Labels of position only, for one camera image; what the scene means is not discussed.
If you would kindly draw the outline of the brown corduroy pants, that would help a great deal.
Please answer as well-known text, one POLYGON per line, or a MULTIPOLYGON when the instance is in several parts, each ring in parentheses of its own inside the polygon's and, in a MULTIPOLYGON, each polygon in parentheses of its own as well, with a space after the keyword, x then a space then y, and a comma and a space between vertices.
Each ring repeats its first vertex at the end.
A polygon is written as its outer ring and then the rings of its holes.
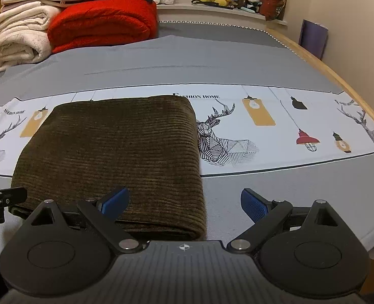
POLYGON ((72 227, 76 203, 125 187, 129 206, 117 224, 137 239, 198 240, 206 233, 196 116, 178 96, 62 104, 20 154, 13 187, 27 200, 10 208, 27 218, 45 199, 72 227))

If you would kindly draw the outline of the white printed deer bed runner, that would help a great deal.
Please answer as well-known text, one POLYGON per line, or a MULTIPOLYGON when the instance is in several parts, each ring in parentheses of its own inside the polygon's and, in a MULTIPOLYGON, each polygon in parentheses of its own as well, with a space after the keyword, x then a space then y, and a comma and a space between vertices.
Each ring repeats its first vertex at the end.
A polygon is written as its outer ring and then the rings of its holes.
POLYGON ((176 158, 202 176, 374 154, 374 119, 348 94, 237 84, 96 89, 0 104, 0 176, 34 144, 92 164, 176 158))

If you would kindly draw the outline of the cream folded blanket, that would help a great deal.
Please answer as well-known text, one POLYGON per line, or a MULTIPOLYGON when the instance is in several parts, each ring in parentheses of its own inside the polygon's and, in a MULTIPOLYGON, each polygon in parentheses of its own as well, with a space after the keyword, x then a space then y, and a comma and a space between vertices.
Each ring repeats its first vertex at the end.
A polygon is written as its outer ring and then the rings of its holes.
POLYGON ((40 63, 52 53, 47 30, 61 13, 41 2, 22 4, 0 13, 0 71, 40 63))

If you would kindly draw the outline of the purple storage box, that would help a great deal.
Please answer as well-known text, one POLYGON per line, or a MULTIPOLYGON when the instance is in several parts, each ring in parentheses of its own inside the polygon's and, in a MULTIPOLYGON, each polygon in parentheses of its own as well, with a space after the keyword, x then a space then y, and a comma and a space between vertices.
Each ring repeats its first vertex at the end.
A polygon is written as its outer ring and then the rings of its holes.
POLYGON ((328 28, 325 26, 308 21, 302 22, 298 44, 315 57, 321 60, 328 42, 328 28))

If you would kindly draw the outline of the red folded blanket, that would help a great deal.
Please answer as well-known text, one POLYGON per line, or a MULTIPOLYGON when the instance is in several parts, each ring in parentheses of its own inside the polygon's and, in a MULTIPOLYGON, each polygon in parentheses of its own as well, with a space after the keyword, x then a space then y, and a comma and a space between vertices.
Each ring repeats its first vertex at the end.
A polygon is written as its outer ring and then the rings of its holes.
POLYGON ((47 30, 53 53, 125 45, 156 36, 157 7, 145 0, 97 0, 70 6, 47 30))

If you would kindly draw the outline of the panda plush toy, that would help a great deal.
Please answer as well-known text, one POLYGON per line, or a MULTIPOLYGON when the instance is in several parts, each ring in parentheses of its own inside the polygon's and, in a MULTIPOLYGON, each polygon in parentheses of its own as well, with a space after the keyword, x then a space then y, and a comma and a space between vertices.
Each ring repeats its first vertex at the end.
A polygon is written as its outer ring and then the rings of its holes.
POLYGON ((262 2, 260 0, 245 0, 246 8, 254 13, 259 13, 262 2))

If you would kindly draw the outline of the wooden bed frame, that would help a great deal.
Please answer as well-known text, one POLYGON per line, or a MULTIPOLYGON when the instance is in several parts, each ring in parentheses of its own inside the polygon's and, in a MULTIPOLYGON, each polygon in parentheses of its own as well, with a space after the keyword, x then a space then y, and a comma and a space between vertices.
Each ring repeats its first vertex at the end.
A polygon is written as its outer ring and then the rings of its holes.
POLYGON ((277 30, 273 28, 250 28, 245 26, 240 26, 236 24, 229 24, 229 23, 211 23, 211 22, 199 22, 199 21, 178 21, 173 19, 161 19, 160 12, 158 11, 158 23, 160 25, 164 24, 183 24, 183 25, 215 25, 215 26, 223 26, 227 28, 241 28, 246 30, 255 30, 264 32, 274 40, 282 44, 284 47, 289 48, 296 56, 301 58, 304 62, 308 63, 314 69, 318 70, 325 78, 329 81, 335 83, 337 86, 340 86, 350 97, 352 97, 355 101, 357 101, 361 107, 365 109, 366 112, 374 120, 374 110, 373 108, 357 93, 355 89, 353 89, 340 75, 338 75, 335 71, 333 71, 328 65, 324 62, 316 58, 312 53, 305 50, 303 47, 299 46, 296 42, 292 41, 282 33, 279 33, 277 30))

